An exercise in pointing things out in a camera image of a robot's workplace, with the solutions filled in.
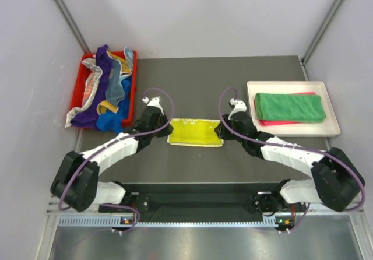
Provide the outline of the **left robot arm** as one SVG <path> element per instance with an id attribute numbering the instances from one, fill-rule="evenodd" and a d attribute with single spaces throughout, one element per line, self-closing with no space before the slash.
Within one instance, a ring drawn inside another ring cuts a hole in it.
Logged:
<path id="1" fill-rule="evenodd" d="M 148 147 L 154 137 L 167 137 L 173 128 L 164 111 L 147 106 L 135 125 L 110 141 L 82 153 L 67 153 L 52 182 L 58 209 L 83 212 L 92 205 L 106 210 L 136 212 L 132 197 L 120 182 L 100 182 L 100 175 L 122 159 Z"/>

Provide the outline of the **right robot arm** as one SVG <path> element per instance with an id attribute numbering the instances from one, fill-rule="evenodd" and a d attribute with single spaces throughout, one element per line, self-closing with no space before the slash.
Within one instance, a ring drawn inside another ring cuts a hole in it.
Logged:
<path id="1" fill-rule="evenodd" d="M 279 212 L 296 204 L 318 203 L 335 212 L 344 212 L 353 210 L 350 204 L 356 198 L 360 199 L 358 206 L 365 202 L 365 180 L 341 149 L 307 149 L 258 131 L 251 117 L 242 110 L 221 115 L 215 133 L 222 140 L 237 141 L 252 157 L 306 175 L 303 180 L 283 179 L 268 194 L 254 195 L 256 210 Z"/>

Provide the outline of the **yellow patterned towel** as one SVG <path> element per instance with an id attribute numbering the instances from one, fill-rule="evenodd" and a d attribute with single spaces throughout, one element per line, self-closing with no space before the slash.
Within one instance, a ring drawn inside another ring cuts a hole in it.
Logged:
<path id="1" fill-rule="evenodd" d="M 214 131 L 219 123 L 219 120 L 173 118 L 173 132 L 168 135 L 167 143 L 174 146 L 222 147 L 224 140 Z"/>

